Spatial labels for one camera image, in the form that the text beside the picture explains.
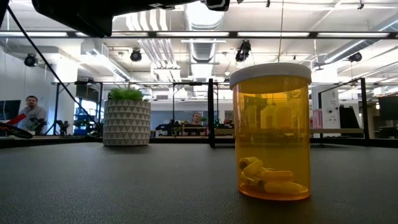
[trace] plant pot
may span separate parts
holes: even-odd
[[[149,144],[150,103],[137,100],[105,102],[105,146],[144,146]]]

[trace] table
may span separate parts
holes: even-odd
[[[237,191],[235,153],[206,144],[0,150],[0,223],[398,223],[398,150],[312,148],[312,196]]]

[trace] person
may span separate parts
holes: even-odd
[[[47,112],[40,106],[37,106],[37,97],[28,96],[25,99],[26,107],[19,112],[19,114],[25,114],[26,118],[19,122],[18,128],[25,131],[35,131],[38,126],[38,121],[45,121]]]

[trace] air duct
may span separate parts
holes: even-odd
[[[397,32],[398,31],[398,14],[390,17],[388,20],[380,23],[379,25],[373,27],[370,31],[373,32]],[[335,63],[344,58],[349,57],[350,55],[359,52],[370,45],[373,45],[380,40],[352,40],[347,44],[343,45],[339,49],[335,50],[332,53],[327,54],[323,61],[326,64]]]
[[[204,4],[194,2],[185,5],[185,21],[189,30],[208,31],[220,30],[224,13],[210,11]],[[193,63],[209,63],[216,52],[215,43],[191,43],[191,61]],[[192,75],[195,77],[210,77],[212,65],[192,65]]]

